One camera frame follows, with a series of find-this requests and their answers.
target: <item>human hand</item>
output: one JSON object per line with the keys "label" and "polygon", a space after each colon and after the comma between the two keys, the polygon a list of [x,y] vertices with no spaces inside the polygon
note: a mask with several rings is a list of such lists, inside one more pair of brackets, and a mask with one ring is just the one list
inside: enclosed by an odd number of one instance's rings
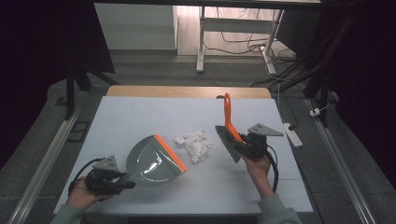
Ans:
{"label": "human hand", "polygon": [[271,167],[271,162],[268,157],[264,156],[262,158],[253,160],[249,159],[241,153],[238,154],[244,160],[247,166],[247,173],[253,180],[253,183],[256,186],[256,189],[259,192],[261,198],[263,199],[275,194],[270,186],[267,177]]}
{"label": "human hand", "polygon": [[104,201],[111,197],[113,197],[113,195],[96,195],[87,190],[87,187],[85,186],[85,176],[83,176],[76,182],[66,204],[81,211],[85,211],[94,203]]}

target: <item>orange dustpan edge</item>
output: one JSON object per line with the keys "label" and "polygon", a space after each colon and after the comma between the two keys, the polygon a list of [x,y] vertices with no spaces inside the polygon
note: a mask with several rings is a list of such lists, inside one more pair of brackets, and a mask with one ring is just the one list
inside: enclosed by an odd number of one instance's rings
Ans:
{"label": "orange dustpan edge", "polygon": [[239,132],[235,129],[233,124],[231,123],[231,96],[230,93],[226,92],[224,94],[224,117],[225,117],[225,128],[228,133],[239,142],[243,142]]}
{"label": "orange dustpan edge", "polygon": [[176,163],[176,165],[180,168],[181,172],[184,173],[187,171],[187,166],[183,163],[183,161],[178,157],[178,155],[166,144],[163,138],[155,134],[155,139],[160,143],[160,145],[166,150],[166,152],[171,156],[172,160]]}

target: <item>table surface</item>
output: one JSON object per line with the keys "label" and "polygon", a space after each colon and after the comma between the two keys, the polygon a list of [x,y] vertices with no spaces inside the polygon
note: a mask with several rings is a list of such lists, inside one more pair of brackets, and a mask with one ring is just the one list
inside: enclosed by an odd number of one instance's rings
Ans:
{"label": "table surface", "polygon": [[[215,130],[215,125],[224,122],[223,102],[216,96],[225,92],[232,96],[233,123],[238,131],[246,133],[259,122],[284,132],[275,101],[270,99],[267,89],[111,87],[99,105],[67,183],[93,158],[115,155],[120,170],[125,172],[125,158],[131,148],[155,133],[183,160],[188,171],[159,187],[126,189],[87,212],[115,216],[258,215],[260,196],[245,164],[233,162]],[[201,128],[205,129],[207,141],[214,145],[205,161],[194,164],[187,150],[173,139]],[[312,211],[286,135],[268,137],[268,144],[277,151],[280,171],[277,192],[282,202],[298,212]],[[274,181],[272,170],[268,178]],[[66,198],[67,186],[55,212]]]}

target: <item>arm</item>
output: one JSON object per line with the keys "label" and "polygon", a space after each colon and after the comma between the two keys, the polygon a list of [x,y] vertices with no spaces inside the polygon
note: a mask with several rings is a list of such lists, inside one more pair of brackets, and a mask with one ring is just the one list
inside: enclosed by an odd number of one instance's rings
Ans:
{"label": "arm", "polygon": [[271,162],[267,157],[251,160],[239,154],[245,161],[247,172],[262,198],[259,207],[262,211],[262,224],[302,223],[292,208],[286,208],[275,194],[267,178]]}
{"label": "arm", "polygon": [[96,195],[87,190],[85,177],[76,182],[66,203],[63,204],[50,224],[79,224],[82,215],[91,205],[106,200],[111,195]]}

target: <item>gray carpet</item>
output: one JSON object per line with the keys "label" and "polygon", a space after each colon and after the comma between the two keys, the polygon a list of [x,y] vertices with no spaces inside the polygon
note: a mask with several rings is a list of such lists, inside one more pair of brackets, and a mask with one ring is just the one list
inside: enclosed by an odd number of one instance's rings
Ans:
{"label": "gray carpet", "polygon": [[[212,59],[205,64],[205,73],[195,73],[193,59],[148,60],[148,63],[115,63],[116,75],[110,75],[121,84],[129,85],[175,85],[175,86],[215,86],[248,87],[256,81],[269,77],[261,61],[256,63],[235,63],[235,59]],[[286,65],[279,65],[279,71]],[[62,192],[86,133],[79,130],[89,127],[101,97],[106,95],[108,85],[91,77],[96,85],[89,92],[78,116],[76,129],[68,136],[58,160],[49,174],[44,188],[30,212],[26,223],[48,223],[53,218],[53,208]],[[268,87],[272,82],[257,85]],[[285,121],[298,124],[295,129],[304,143],[294,148],[293,153],[300,167],[304,183],[314,207],[313,213],[298,214],[303,223],[361,223],[354,204],[344,184],[334,168],[332,159],[320,138],[314,120],[309,116],[301,87],[295,87],[280,96],[280,112]],[[57,83],[49,89],[49,99],[37,118],[31,131],[0,172],[0,223],[6,223],[19,198],[35,173],[65,115],[65,85]],[[328,109],[330,130],[342,150],[351,173],[359,184],[377,223],[396,223],[396,193],[394,188],[379,170],[367,150],[354,134],[341,121],[334,111],[333,102]],[[246,219],[208,217],[163,220],[158,218],[131,218],[88,216],[91,223],[252,223],[255,218]]]}

